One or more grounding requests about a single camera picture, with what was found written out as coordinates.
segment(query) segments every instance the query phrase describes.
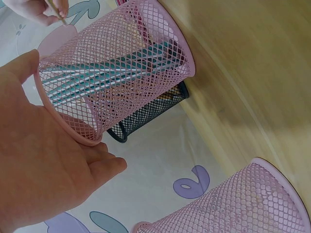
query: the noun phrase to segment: finger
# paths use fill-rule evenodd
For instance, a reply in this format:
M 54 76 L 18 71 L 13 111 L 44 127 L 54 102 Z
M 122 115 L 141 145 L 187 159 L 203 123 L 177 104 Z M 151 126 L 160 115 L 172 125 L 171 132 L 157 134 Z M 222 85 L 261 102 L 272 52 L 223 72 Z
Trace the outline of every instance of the finger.
M 44 26 L 50 26 L 51 24 L 59 21 L 57 16 L 46 16 L 45 14 L 39 14 L 31 19 L 33 21 L 43 24 Z
M 94 163 L 103 159 L 112 159 L 116 156 L 108 152 L 108 148 L 105 143 L 100 143 L 94 147 L 87 147 L 80 145 L 84 151 L 87 164 Z
M 53 3 L 58 9 L 60 16 L 66 18 L 69 9 L 68 0 L 53 0 Z
M 32 50 L 10 61 L 3 67 L 0 67 L 0 71 L 3 69 L 6 72 L 12 73 L 19 79 L 20 83 L 23 84 L 29 76 L 37 71 L 38 66 L 39 52 L 37 50 Z
M 123 172 L 127 167 L 123 158 L 113 158 L 94 162 L 89 169 L 95 181 L 96 189 Z

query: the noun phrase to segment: pen holder rim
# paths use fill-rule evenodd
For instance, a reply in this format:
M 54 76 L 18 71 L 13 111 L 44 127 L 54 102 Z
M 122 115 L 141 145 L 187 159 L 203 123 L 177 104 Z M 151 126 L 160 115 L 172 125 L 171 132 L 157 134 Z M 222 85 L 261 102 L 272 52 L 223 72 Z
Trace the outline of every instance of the pen holder rim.
M 283 186 L 285 191 L 289 194 L 290 198 L 294 202 L 296 208 L 298 209 L 298 212 L 304 223 L 305 233 L 311 233 L 311 224 L 308 211 L 298 192 L 295 190 L 294 186 L 288 181 L 288 179 L 283 175 L 283 173 L 280 172 L 269 161 L 260 157 L 255 157 L 254 159 L 252 159 L 251 164 L 252 163 L 258 164 L 267 171 L 269 171 L 270 174 L 273 175 L 275 179 L 279 182 L 279 184 Z
M 65 120 L 59 115 L 59 113 L 55 110 L 52 103 L 50 102 L 49 97 L 47 96 L 47 93 L 45 92 L 42 80 L 39 75 L 39 69 L 34 74 L 35 79 L 35 85 L 37 88 L 37 91 L 39 93 L 39 96 L 41 97 L 41 100 L 43 102 L 44 107 L 48 110 L 48 112 L 51 114 L 51 116 L 54 118 L 54 120 L 60 124 L 60 126 L 68 133 L 76 142 L 83 144 L 85 146 L 93 147 L 97 144 L 99 144 L 103 138 L 103 134 L 100 135 L 100 138 L 97 140 L 90 140 L 82 135 L 78 134 L 69 124 L 65 122 Z

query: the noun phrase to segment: blue leaf pattern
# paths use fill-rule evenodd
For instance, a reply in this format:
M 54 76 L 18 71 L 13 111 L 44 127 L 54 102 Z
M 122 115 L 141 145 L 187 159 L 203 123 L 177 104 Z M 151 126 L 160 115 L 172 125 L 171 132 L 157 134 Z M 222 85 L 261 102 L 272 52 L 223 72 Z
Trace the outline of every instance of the blue leaf pattern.
M 88 12 L 88 18 L 93 19 L 98 15 L 99 10 L 100 4 L 97 0 L 83 1 L 69 8 L 67 18 L 76 15 L 70 23 L 71 25 L 75 25 L 86 12 Z

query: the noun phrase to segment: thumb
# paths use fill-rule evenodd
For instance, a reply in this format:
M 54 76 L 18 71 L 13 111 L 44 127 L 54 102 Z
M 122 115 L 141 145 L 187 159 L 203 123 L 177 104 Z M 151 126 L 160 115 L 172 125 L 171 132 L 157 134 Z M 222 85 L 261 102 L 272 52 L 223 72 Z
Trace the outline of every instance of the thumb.
M 20 83 L 23 84 L 29 76 L 37 71 L 38 66 L 39 52 L 37 50 L 32 50 L 15 58 L 3 67 L 0 67 L 0 72 L 3 70 L 12 73 L 18 78 Z
M 126 167 L 127 164 L 123 158 L 104 159 L 91 163 L 89 169 L 95 181 L 96 189 L 123 172 Z

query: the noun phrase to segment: purple pattern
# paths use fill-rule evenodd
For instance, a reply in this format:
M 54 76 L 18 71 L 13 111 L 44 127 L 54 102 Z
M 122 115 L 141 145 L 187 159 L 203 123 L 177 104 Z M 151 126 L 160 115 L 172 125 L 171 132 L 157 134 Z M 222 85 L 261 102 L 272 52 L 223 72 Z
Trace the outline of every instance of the purple pattern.
M 198 198 L 207 191 L 209 186 L 209 174 L 204 167 L 196 165 L 193 167 L 192 172 L 198 178 L 198 183 L 188 178 L 181 178 L 173 184 L 174 191 L 183 198 Z

